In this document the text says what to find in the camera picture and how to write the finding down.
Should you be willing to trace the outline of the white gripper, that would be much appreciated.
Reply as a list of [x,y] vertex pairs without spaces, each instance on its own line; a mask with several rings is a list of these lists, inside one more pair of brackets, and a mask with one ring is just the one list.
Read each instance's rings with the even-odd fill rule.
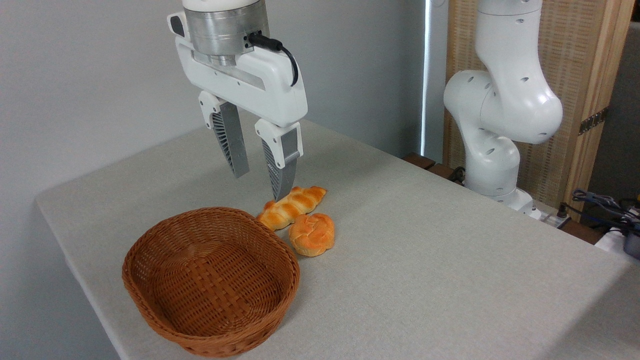
[[297,159],[304,154],[301,125],[308,111],[297,64],[268,46],[265,12],[178,12],[167,17],[187,79],[202,91],[198,101],[231,172],[247,174],[249,160],[238,107],[259,116],[275,202],[290,194]]

